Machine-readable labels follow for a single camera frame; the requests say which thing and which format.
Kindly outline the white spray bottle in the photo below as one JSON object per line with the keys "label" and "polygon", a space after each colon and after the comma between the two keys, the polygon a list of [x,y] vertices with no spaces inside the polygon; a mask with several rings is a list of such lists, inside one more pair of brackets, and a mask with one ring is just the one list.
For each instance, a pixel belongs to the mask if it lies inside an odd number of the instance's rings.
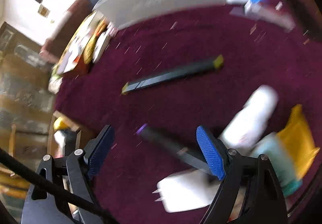
{"label": "white spray bottle", "polygon": [[268,121],[278,103],[277,92],[268,85],[261,85],[223,130],[219,139],[226,148],[247,155],[266,130]]}

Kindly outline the yellow round jar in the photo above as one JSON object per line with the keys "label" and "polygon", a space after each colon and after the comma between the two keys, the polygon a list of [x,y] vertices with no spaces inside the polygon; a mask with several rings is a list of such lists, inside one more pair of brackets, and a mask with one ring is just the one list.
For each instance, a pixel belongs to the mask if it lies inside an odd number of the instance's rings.
{"label": "yellow round jar", "polygon": [[59,116],[54,124],[53,124],[54,130],[59,131],[59,130],[66,130],[69,129],[69,125],[67,124],[67,121],[65,117]]}

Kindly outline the black marker pen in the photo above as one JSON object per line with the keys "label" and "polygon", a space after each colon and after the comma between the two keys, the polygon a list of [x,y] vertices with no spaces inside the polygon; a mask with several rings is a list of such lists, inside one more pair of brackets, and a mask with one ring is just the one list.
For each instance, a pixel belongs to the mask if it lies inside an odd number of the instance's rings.
{"label": "black marker pen", "polygon": [[212,175],[208,163],[200,149],[192,148],[185,143],[181,143],[165,131],[154,128],[149,124],[143,124],[135,134],[146,141],[161,146],[164,150],[182,162],[199,169],[208,175]]}

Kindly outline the yellow packet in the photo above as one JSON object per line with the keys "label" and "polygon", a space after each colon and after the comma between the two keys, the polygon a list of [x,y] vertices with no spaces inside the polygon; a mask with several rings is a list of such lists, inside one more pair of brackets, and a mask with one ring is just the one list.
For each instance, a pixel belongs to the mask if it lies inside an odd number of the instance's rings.
{"label": "yellow packet", "polygon": [[277,133],[277,137],[292,159],[296,178],[302,179],[310,169],[320,148],[315,146],[301,105],[298,104],[292,108],[285,128]]}

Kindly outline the black yellow-capped marker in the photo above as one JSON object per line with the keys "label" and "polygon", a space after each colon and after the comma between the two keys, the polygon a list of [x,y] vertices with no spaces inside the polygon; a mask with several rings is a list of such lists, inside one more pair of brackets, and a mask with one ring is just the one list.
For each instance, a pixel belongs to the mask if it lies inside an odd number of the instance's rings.
{"label": "black yellow-capped marker", "polygon": [[224,58],[219,55],[215,59],[207,59],[199,62],[192,62],[187,65],[179,66],[170,70],[166,70],[161,73],[157,73],[145,78],[140,78],[135,81],[127,82],[122,90],[121,94],[125,95],[128,92],[140,90],[150,86],[154,86],[167,81],[179,79],[195,75],[197,73],[203,73],[209,70],[219,70],[224,64]]}

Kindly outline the brown cardboard box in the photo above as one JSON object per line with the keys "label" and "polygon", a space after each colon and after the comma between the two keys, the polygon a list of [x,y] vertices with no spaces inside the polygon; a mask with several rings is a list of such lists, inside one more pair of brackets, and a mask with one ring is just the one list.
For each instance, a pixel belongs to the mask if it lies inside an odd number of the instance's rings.
{"label": "brown cardboard box", "polygon": [[[55,131],[53,124],[59,117],[65,117],[69,129]],[[47,154],[53,158],[61,158],[70,155],[75,149],[79,149],[80,141],[77,139],[81,126],[59,111],[54,111],[49,127],[47,141]]]}

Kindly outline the white power adapter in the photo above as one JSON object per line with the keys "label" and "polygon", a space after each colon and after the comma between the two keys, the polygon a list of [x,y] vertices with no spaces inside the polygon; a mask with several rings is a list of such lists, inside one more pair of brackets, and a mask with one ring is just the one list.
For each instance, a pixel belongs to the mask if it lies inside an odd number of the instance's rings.
{"label": "white power adapter", "polygon": [[156,201],[162,202],[166,212],[186,212],[209,206],[220,184],[218,179],[211,180],[201,170],[187,170],[159,181],[154,193],[159,195]]}

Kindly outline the teal white bottle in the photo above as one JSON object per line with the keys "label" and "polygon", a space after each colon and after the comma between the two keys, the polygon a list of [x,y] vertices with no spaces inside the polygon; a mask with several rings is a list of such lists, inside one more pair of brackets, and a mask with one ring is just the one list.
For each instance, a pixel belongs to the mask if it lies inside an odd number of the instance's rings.
{"label": "teal white bottle", "polygon": [[302,185],[302,181],[297,179],[293,160],[275,132],[270,133],[257,142],[250,156],[257,158],[261,154],[269,158],[284,197],[289,197],[295,193]]}

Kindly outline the maroon velvet tablecloth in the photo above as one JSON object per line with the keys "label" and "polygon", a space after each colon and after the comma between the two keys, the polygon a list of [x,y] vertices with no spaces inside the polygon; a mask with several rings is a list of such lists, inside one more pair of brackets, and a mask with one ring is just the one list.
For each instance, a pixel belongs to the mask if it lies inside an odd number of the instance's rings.
{"label": "maroon velvet tablecloth", "polygon": [[90,72],[65,78],[55,107],[115,142],[93,180],[100,205],[120,223],[199,223],[204,209],[168,213],[155,193],[187,165],[143,140],[144,124],[198,148],[196,128],[218,135],[261,85],[279,100],[266,133],[301,105],[321,146],[321,16],[313,0],[268,0],[291,14],[291,32],[234,16],[232,6],[175,12],[120,30]]}

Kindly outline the gold gift box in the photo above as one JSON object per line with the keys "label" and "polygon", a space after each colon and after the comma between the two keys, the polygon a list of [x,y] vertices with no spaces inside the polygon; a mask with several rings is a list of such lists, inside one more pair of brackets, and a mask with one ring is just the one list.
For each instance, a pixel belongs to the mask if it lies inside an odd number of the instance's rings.
{"label": "gold gift box", "polygon": [[49,91],[57,94],[64,78],[88,73],[107,49],[117,28],[99,11],[91,12],[71,37],[58,63],[52,69]]}

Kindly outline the clear plastic packet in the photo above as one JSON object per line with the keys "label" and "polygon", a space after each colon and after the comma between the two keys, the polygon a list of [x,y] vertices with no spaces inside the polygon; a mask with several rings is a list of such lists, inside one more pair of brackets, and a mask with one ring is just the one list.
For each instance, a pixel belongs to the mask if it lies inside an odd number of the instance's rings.
{"label": "clear plastic packet", "polygon": [[292,31],[296,27],[291,15],[281,12],[265,4],[265,2],[266,0],[249,0],[245,4],[234,4],[230,14],[255,21],[266,21],[283,28],[287,32]]}

